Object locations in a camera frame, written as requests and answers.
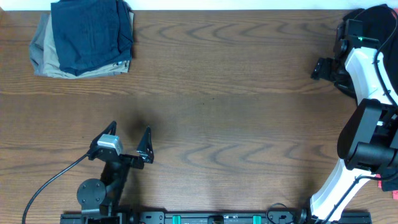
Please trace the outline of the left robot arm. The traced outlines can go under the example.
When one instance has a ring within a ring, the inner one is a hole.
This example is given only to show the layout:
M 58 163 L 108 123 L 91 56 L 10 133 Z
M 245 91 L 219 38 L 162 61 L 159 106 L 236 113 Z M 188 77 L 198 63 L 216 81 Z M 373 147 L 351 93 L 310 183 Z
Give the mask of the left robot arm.
M 133 212 L 119 205 L 130 169 L 143 169 L 154 161 L 151 128 L 146 127 L 136 149 L 138 155 L 123 153 L 123 144 L 116 135 L 113 121 L 92 140 L 87 152 L 89 160 L 105 162 L 99 179 L 88 179 L 78 188 L 82 223 L 135 223 Z

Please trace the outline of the navy blue shorts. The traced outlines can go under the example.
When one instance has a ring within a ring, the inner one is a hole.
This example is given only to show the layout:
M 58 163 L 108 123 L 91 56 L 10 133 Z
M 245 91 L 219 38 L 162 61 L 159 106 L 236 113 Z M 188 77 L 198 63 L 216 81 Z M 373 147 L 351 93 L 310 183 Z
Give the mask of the navy blue shorts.
M 80 76 L 132 59 L 130 7 L 123 0 L 58 1 L 51 4 L 60 70 Z

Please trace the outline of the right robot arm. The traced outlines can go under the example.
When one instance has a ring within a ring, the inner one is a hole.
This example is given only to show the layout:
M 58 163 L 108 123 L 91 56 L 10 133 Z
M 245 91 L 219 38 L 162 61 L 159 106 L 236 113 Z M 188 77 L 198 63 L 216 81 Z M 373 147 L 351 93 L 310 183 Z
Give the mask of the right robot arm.
M 382 46 L 363 34 L 363 22 L 348 19 L 337 28 L 335 56 L 320 58 L 311 74 L 357 102 L 338 138 L 338 162 L 310 198 L 312 223 L 368 222 L 367 215 L 345 215 L 345 206 L 369 180 L 397 178 L 381 175 L 397 168 L 397 93 L 384 68 Z

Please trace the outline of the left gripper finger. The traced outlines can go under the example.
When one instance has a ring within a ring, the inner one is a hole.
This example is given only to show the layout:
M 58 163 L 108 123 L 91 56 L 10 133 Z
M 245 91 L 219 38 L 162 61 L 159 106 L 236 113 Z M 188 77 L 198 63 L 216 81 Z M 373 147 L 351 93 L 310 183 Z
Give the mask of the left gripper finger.
M 116 135 L 116 128 L 117 128 L 117 122 L 116 121 L 112 121 L 106 128 L 104 131 L 102 131 L 98 137 L 100 138 L 102 135 L 104 134 L 108 134 L 108 135 L 112 135 L 115 136 Z
M 137 147 L 137 152 L 141 156 L 153 156 L 153 147 L 152 147 L 152 135 L 151 128 L 148 126 L 144 132 L 144 135 Z

